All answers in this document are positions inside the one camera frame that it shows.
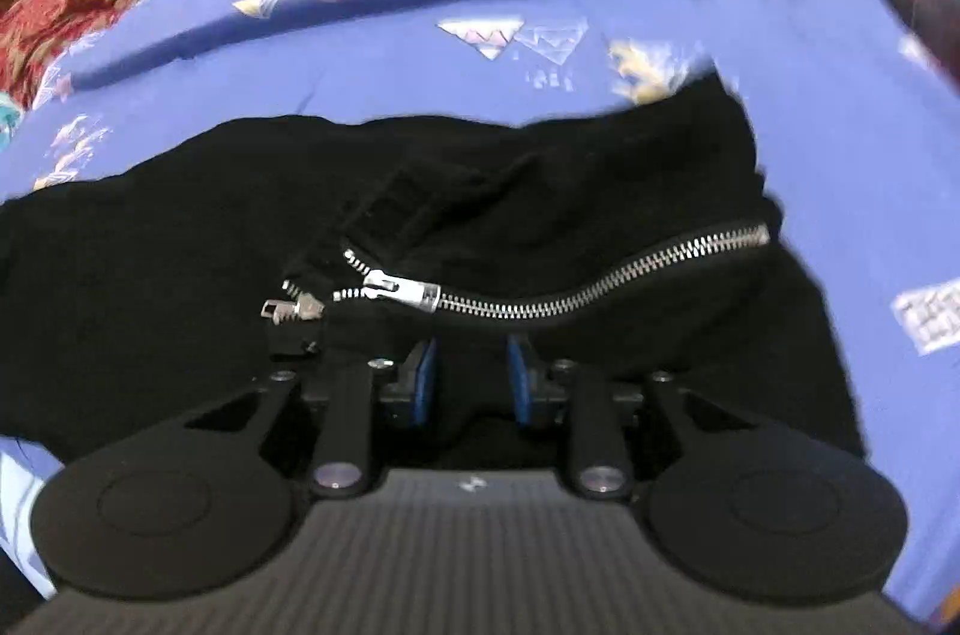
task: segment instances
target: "zipper teeth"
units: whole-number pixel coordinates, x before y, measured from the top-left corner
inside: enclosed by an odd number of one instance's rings
[[[692,261],[715,254],[758,248],[770,242],[765,224],[733,229],[719,234],[705,234],[685,242],[662,248],[608,272],[590,285],[557,299],[543,302],[495,303],[456,296],[443,291],[438,309],[501,320],[529,320],[552,318],[588,306],[606,296],[615,288],[626,285],[644,275],[659,272],[681,261]]]
[[[371,270],[371,268],[363,263],[363,261],[360,261],[360,258],[357,258],[357,255],[353,253],[353,251],[344,251],[344,258],[347,260],[349,266],[353,267],[353,269],[365,277]]]
[[[289,296],[290,299],[296,299],[296,297],[304,293],[302,288],[290,281],[283,282],[283,290],[287,292],[287,296]]]

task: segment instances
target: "zipper slider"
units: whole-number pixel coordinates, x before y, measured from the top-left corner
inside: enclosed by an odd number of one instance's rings
[[[366,299],[392,299],[418,311],[433,312],[440,303],[440,287],[435,282],[411,281],[395,278],[382,269],[368,271],[362,288],[348,288],[333,292],[333,301],[357,297]]]

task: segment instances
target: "ribbed black surface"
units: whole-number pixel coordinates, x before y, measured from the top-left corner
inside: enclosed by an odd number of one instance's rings
[[[666,565],[626,509],[550,473],[393,472],[314,508],[256,574],[176,603],[67,591],[16,635],[909,635],[879,595],[820,609],[738,603]]]

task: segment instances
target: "metal zipper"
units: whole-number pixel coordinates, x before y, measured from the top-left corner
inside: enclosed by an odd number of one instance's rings
[[[325,305],[309,291],[304,291],[290,281],[283,282],[283,290],[291,300],[268,299],[260,309],[261,318],[270,318],[275,326],[294,319],[315,321],[323,316]]]
[[[497,301],[472,297],[462,291],[444,290],[433,282],[397,278],[387,275],[381,269],[370,268],[352,250],[347,250],[344,251],[344,258],[364,276],[363,285],[333,292],[333,301],[386,298],[431,314],[440,309],[498,321],[551,319],[584,309],[619,287],[682,261],[760,248],[768,242],[770,231],[763,223],[716,234],[704,234],[702,237],[693,237],[638,256],[579,290],[550,299],[528,301]]]

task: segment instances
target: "triangle print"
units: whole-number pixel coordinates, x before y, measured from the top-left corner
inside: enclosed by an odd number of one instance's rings
[[[586,33],[585,20],[576,20],[576,22],[572,20],[571,22],[525,25],[517,31],[515,39],[520,44],[525,44],[534,53],[541,54],[547,61],[562,67],[563,62],[568,60],[570,53],[574,52]]]
[[[510,44],[510,40],[514,39],[522,25],[522,18],[443,20],[438,23],[443,31],[471,44],[491,61]]]

